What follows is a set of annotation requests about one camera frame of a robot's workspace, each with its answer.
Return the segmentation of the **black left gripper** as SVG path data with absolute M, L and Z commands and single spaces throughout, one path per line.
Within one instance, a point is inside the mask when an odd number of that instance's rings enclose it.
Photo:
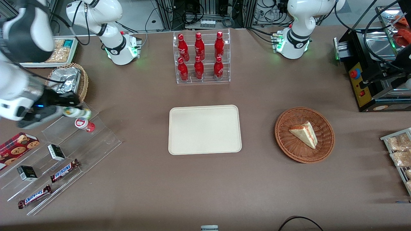
M 411 45 L 403 48 L 395 60 L 386 61 L 385 68 L 367 68 L 361 72 L 361 77 L 359 78 L 359 88 L 365 89 L 367 87 L 371 88 L 373 91 L 382 91 L 385 86 L 382 80 L 402 78 L 410 74 L 411 71 Z

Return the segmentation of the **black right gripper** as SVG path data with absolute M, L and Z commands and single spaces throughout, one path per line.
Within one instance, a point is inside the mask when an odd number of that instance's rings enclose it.
M 44 88 L 43 94 L 33 104 L 33 111 L 38 111 L 48 106 L 79 107 L 81 104 L 77 95 L 57 93 L 52 89 Z

